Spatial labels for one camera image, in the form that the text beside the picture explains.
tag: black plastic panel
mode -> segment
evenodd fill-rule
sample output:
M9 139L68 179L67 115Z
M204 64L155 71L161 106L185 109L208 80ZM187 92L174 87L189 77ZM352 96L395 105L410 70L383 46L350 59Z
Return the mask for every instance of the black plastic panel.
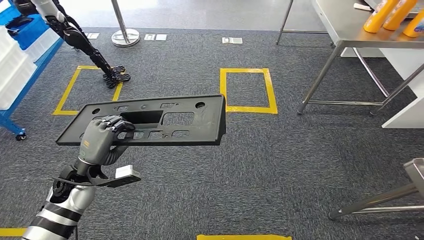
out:
M225 107L225 98L220 94L87 104L57 138L56 143L79 146L91 120L121 115L132 122L136 130L132 139L116 136L113 145L219 145L226 133Z

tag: yellow floor tape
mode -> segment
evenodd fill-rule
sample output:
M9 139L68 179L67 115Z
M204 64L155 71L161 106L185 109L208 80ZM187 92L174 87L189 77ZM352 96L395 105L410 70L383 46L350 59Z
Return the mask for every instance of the yellow floor tape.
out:
M0 237L22 237L26 228L0 228Z
M86 66L86 65L77 66L75 72L72 75L72 78L70 79L69 84L67 85L67 87L65 89L65 92L63 93L62 97L60 98L59 103L56 106L56 109L54 110L54 112L51 115L77 115L78 114L77 110L62 110L62 108L64 107L65 102L68 99L68 96L71 93L72 87L74 86L75 81L77 80L78 76L80 75L81 70L98 70L98 69L100 69L100 68L98 68L96 66ZM116 86L116 90L113 94L112 101L118 100L119 95L121 94L122 85L123 85L123 83L120 82Z
M197 240L292 240L278 235L197 235Z
M225 106L227 112L245 112L258 114L278 114L276 96L274 95L273 82L268 68L221 68L219 74L219 92L227 98L227 74L256 73L263 74L269 107L262 106Z

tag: carpet floor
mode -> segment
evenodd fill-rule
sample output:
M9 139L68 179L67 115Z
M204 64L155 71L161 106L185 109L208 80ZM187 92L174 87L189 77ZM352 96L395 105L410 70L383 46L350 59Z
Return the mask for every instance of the carpet floor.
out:
M367 107L296 108L330 56L323 34L233 30L138 29L166 33L167 41L113 46L115 28L92 44L110 65L124 65L131 80L120 100L216 94L220 68L268 68L278 114L228 112L220 146L130 147L112 167L134 165L140 182L99 188L80 220L81 240L194 240L196 235L277 234L294 240L382 240L424 238L418 212L350 215L331 221L327 213L352 201L400 187L410 180L403 163L422 157L424 130L381 125L415 96L407 89L379 115ZM222 44L241 37L243 44ZM402 81L385 59L367 59L389 89ZM25 141L0 129L0 227L27 226L78 147L55 139L73 118L52 115L78 65L93 65L64 44L12 118L27 129ZM100 70L83 69L63 110L110 101ZM357 58L338 57L314 99L382 101ZM260 73L228 73L232 106L267 107ZM390 204L423 204L415 194Z

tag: floor marker label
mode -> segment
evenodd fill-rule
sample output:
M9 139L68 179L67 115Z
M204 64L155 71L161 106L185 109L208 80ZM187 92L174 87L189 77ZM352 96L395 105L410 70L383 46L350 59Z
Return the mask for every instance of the floor marker label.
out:
M156 35L156 41L166 41L167 35L166 34L158 34Z
M146 34L144 36L144 40L145 41L154 41L155 40L155 36L156 36L156 34Z
M90 32L89 34L86 34L88 39L97 39L100 35L100 33L97 32Z
M242 44L243 39L241 37L223 37L223 44Z

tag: light gray floor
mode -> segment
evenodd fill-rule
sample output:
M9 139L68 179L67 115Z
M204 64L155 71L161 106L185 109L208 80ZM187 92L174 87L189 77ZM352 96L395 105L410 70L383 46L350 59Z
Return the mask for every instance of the light gray floor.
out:
M61 0L82 27L118 27L110 0ZM278 31L288 0L119 0L130 28ZM311 0L294 0L286 29L325 30Z

